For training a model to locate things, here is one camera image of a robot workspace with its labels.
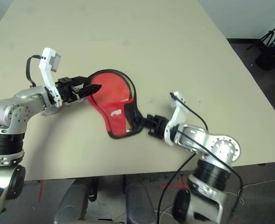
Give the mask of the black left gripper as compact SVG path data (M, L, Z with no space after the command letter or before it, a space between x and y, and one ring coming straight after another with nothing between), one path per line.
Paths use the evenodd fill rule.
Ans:
M63 103L72 103L78 100L72 87L83 85L79 89L78 96L80 99L90 96L102 87L100 84L90 84L88 77L77 76L74 78L60 78L55 82L56 89L58 90Z

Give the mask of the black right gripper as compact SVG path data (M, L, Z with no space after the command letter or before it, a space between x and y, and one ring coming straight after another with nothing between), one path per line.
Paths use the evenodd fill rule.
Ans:
M164 132L169 120L166 117L159 115L150 115L148 114L146 118L141 119L141 125L149 129L148 135L163 139Z

